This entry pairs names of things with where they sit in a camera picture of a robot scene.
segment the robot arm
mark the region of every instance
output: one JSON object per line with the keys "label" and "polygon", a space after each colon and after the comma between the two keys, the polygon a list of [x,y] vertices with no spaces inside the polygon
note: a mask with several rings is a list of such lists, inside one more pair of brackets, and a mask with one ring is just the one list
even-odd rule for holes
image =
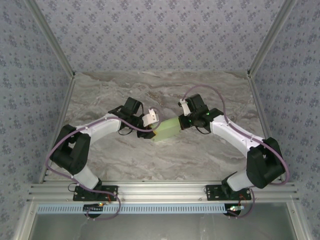
{"label": "robot arm", "polygon": [[[159,117],[153,109],[150,109],[149,113],[146,115],[141,114],[140,116],[136,116],[135,114],[138,112],[140,106],[142,106],[141,102],[129,97],[124,106],[119,106],[100,118],[104,121],[101,121],[92,127],[86,127],[84,130],[69,137],[54,151],[50,159],[59,167],[67,170],[74,179],[85,187],[98,190],[102,183],[87,166],[89,147],[106,135],[125,128],[126,125],[121,120],[125,120],[136,128],[145,130],[149,128],[150,124],[159,121]],[[55,145],[76,129],[89,126],[92,123],[77,127],[73,127],[69,124],[65,125],[61,129]]]}
{"label": "robot arm", "polygon": [[230,196],[252,186],[262,189],[285,172],[280,160],[272,152],[252,140],[255,138],[264,142],[281,155],[279,145],[272,137],[263,139],[255,136],[229,120],[235,128],[252,138],[244,137],[229,126],[223,112],[216,108],[209,110],[199,94],[180,100],[179,105],[184,112],[179,116],[182,130],[192,126],[205,128],[228,141],[246,157],[246,169],[235,172],[222,181],[222,189],[226,195]]}

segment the wall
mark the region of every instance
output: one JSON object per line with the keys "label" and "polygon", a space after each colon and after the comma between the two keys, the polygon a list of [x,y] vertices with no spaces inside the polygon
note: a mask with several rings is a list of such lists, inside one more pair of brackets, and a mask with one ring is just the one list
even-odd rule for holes
{"label": "wall", "polygon": [[68,87],[23,0],[0,1],[0,239],[11,239],[39,180]]}
{"label": "wall", "polygon": [[320,2],[298,0],[255,76],[273,136],[320,239]]}
{"label": "wall", "polygon": [[283,0],[37,0],[73,70],[246,70]]}

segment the glass panel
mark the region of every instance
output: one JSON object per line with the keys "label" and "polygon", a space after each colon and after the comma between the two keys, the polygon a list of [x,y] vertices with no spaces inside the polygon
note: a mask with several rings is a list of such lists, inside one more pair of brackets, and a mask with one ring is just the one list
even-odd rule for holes
{"label": "glass panel", "polygon": [[243,219],[223,214],[120,214],[88,221],[82,214],[36,216],[30,240],[264,240],[297,239],[285,203],[256,204]]}

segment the marble surface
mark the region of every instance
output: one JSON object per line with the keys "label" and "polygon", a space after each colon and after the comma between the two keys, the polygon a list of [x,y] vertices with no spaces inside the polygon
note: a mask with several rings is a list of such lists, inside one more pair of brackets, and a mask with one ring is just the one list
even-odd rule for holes
{"label": "marble surface", "polygon": [[[182,114],[178,101],[196,84],[216,87],[225,98],[229,118],[263,136],[245,75],[222,71],[77,73],[65,124],[92,122],[123,105],[128,97],[141,101],[145,109],[159,108],[164,119],[170,119]],[[222,110],[212,90],[197,88],[191,94],[195,93],[201,94],[209,108]],[[102,180],[222,180],[244,169],[246,159],[224,139],[189,128],[156,143],[137,138],[135,132],[109,134],[91,145],[88,165]],[[47,176],[59,178],[51,172]]]}

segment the blue cable tray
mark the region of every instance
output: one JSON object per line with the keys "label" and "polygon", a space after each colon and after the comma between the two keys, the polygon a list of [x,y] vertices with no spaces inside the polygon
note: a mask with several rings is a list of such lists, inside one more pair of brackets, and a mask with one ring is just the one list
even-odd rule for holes
{"label": "blue cable tray", "polygon": [[[119,204],[104,205],[102,212],[90,211],[90,214],[114,214]],[[38,214],[85,214],[84,204],[39,204]],[[119,214],[223,214],[224,203],[176,203],[148,204],[123,203]]]}

